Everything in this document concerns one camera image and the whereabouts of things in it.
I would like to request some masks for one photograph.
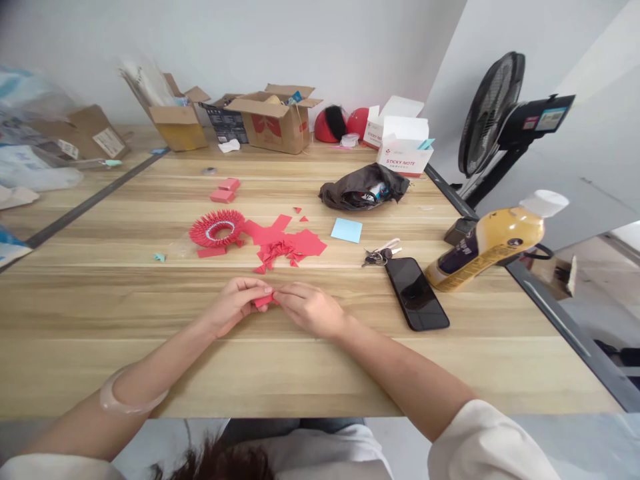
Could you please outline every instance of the black fabric bag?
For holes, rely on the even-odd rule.
[[[386,185],[387,193],[380,198],[375,198],[369,190],[380,182]],[[400,201],[408,188],[408,178],[389,170],[384,165],[372,163],[345,175],[336,183],[325,183],[320,188],[318,196],[326,206],[334,209],[364,211],[376,208],[389,200]]]

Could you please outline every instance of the white bottle cap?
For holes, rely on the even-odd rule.
[[[568,198],[551,190],[536,190],[520,206],[539,217],[552,217],[569,204]]]

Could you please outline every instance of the black phone screen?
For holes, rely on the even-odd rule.
[[[447,328],[449,319],[415,259],[390,259],[387,274],[412,330]]]

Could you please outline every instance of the bangle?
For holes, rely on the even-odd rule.
[[[127,368],[129,368],[129,366],[130,365],[127,365],[126,367],[123,367],[115,372],[112,376],[109,377],[109,379],[100,389],[100,406],[103,408],[103,410],[114,411],[122,413],[124,415],[142,415],[144,413],[150,412],[158,405],[160,405],[162,403],[162,400],[164,400],[169,394],[169,390],[167,390],[155,400],[152,400],[149,403],[140,405],[138,407],[132,407],[130,405],[125,405],[124,403],[118,402],[118,400],[116,400],[116,398],[113,396],[113,384],[116,380],[118,380],[118,377],[122,375]]]

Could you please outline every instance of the hand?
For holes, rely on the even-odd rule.
[[[244,317],[254,312],[266,312],[267,305],[259,309],[252,300],[262,298],[273,291],[262,280],[234,278],[229,280],[213,303],[198,317],[197,321],[208,324],[216,338],[228,334]]]
[[[348,324],[338,302],[312,285],[293,282],[274,292],[273,298],[298,326],[316,337],[334,340]]]

